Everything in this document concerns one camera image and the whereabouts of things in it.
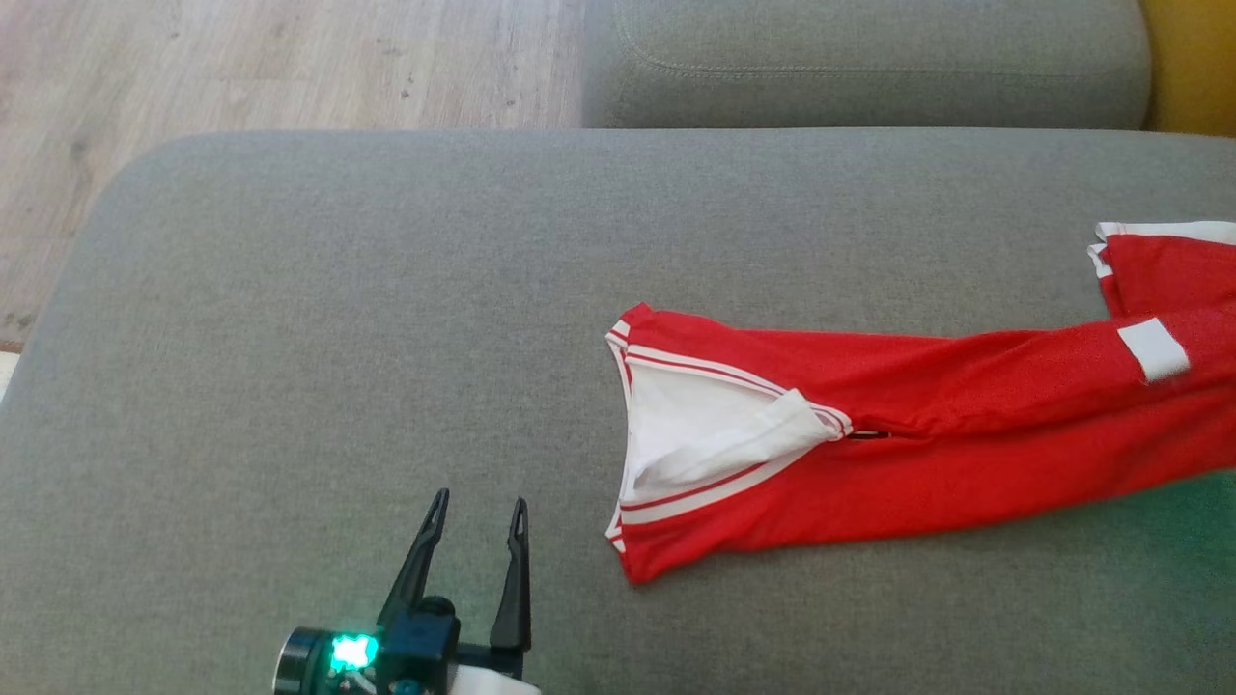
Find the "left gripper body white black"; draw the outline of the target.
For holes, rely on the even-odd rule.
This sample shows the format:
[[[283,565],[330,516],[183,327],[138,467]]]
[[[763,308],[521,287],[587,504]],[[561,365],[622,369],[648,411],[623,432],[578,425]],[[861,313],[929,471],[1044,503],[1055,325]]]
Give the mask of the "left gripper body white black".
[[[460,639],[447,599],[421,599],[391,628],[298,627],[274,664],[274,694],[539,694],[522,678],[525,653]]]

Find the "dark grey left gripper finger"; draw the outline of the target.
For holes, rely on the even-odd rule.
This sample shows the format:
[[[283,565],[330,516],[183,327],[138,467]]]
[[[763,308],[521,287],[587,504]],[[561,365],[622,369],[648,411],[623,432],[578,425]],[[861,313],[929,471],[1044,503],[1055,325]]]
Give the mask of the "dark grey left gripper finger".
[[[492,650],[527,653],[531,648],[531,587],[528,503],[518,497],[507,535],[509,564],[502,599],[489,632]]]
[[[433,503],[430,503],[418,532],[414,534],[412,547],[407,552],[405,561],[402,563],[388,597],[384,599],[383,607],[379,610],[379,616],[377,617],[377,626],[379,628],[391,628],[400,616],[412,613],[421,601],[429,566],[433,563],[434,552],[444,532],[449,501],[449,488],[438,488]]]

